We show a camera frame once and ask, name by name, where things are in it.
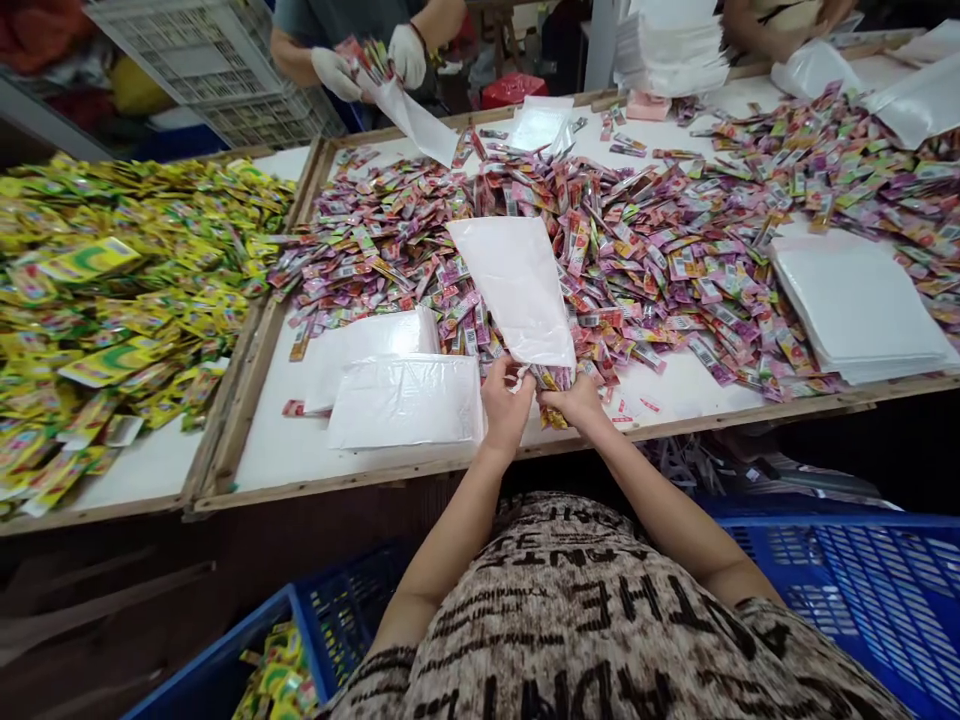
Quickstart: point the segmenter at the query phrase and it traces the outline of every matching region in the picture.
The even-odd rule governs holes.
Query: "red container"
[[[549,94],[547,81],[543,78],[523,73],[510,73],[483,89],[480,106],[484,110],[493,110],[508,105],[519,105],[528,95],[546,97]]]

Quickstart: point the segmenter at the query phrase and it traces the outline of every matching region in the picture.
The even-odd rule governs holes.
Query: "bracelet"
[[[409,22],[409,23],[407,23],[407,24],[408,24],[410,27],[413,28],[413,31],[417,34],[417,37],[420,38],[420,45],[423,46],[423,54],[424,54],[424,56],[426,56],[426,54],[427,54],[427,41],[424,40],[424,38],[423,38],[423,33],[420,32],[420,28],[418,28],[416,25],[414,25],[412,21]]]

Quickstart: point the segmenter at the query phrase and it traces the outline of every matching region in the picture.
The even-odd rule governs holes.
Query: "wooden table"
[[[886,84],[898,74],[911,72],[884,57],[869,57],[854,63],[865,82]],[[739,68],[741,79],[713,93],[711,101],[737,115],[747,114],[747,103],[759,102],[772,109],[779,91],[766,75],[749,75]],[[587,155],[611,167],[643,167],[649,158],[635,159],[609,153],[609,144],[599,142],[601,120],[591,111],[608,106],[612,91],[577,96],[575,113],[588,119],[577,138],[575,154]],[[485,128],[509,129],[513,108],[448,118],[453,127],[473,123]],[[674,123],[630,121],[622,128],[627,134],[650,147],[688,148],[713,154],[709,139],[691,138],[691,129],[707,126],[700,119],[689,129]],[[344,148],[373,145],[380,155],[373,161],[385,166],[395,160],[418,154],[413,144],[394,129],[354,135],[316,146],[300,156],[307,162],[302,188],[313,198],[335,167],[334,160]],[[472,157],[465,168],[475,172],[478,161]],[[310,216],[310,203],[304,201],[299,220]],[[783,234],[804,234],[807,221],[782,227]],[[842,234],[833,229],[830,236]],[[327,448],[326,421],[318,418],[285,418],[282,410],[291,399],[302,399],[316,363],[316,344],[307,350],[300,363],[288,356],[294,330],[288,327],[286,307],[271,303],[265,309],[249,355],[243,360],[242,376],[229,408],[223,438],[207,476],[196,497],[195,510],[249,505],[307,493],[322,493],[341,488],[387,483],[403,478],[463,469],[472,452],[469,448],[422,446],[362,452]],[[784,418],[798,418],[825,411],[869,408],[885,400],[939,392],[960,387],[960,377],[914,377],[897,382],[857,387],[848,392],[787,404],[768,403],[759,393],[734,385],[721,388],[689,351],[665,356],[668,366],[662,376],[638,363],[618,370],[621,386],[611,408],[625,403],[632,421],[621,423],[621,430],[632,440],[663,437],[678,433],[700,432],[715,428]],[[541,430],[533,408],[523,435],[518,458],[527,458],[581,449],[586,443],[575,430]]]

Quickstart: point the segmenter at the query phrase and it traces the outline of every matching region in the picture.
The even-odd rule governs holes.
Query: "gloved hand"
[[[356,102],[363,95],[360,86],[350,77],[350,63],[333,50],[313,48],[310,60],[323,86],[344,102]]]
[[[388,54],[397,73],[403,78],[404,86],[410,90],[416,90],[423,84],[427,74],[425,53],[416,30],[409,25],[397,25],[394,28]]]

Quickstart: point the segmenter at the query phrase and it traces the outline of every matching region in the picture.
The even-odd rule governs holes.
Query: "yellow bag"
[[[110,82],[113,84],[113,102],[121,115],[156,115],[177,105],[152,77],[126,56],[113,66]]]

